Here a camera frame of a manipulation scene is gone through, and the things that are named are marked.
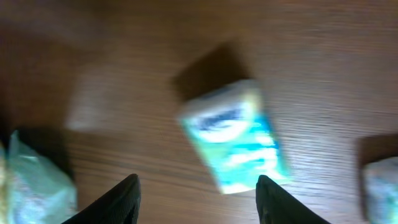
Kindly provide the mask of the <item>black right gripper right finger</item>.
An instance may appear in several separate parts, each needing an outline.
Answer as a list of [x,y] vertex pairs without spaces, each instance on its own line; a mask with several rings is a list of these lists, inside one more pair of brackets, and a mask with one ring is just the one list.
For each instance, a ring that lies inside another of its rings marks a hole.
[[260,224],[330,224],[266,175],[256,184]]

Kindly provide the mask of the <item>teal wet wipes pack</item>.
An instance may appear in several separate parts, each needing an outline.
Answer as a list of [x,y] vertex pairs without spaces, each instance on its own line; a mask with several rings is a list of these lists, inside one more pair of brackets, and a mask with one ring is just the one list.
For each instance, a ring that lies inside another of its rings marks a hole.
[[10,224],[58,224],[77,213],[77,189],[50,159],[11,134],[5,170],[5,219]]

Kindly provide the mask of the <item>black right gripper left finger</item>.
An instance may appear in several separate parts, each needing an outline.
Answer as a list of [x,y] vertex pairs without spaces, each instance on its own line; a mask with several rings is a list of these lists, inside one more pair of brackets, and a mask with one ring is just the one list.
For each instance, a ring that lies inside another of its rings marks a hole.
[[139,177],[131,174],[62,224],[136,224],[140,202]]

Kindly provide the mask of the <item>teal Kleenex tissue pack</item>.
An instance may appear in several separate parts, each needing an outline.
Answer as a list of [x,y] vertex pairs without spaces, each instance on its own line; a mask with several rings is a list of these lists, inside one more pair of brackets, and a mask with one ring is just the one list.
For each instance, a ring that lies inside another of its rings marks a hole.
[[186,102],[178,120],[221,194],[253,190],[260,175],[277,184],[290,182],[287,160],[254,80]]

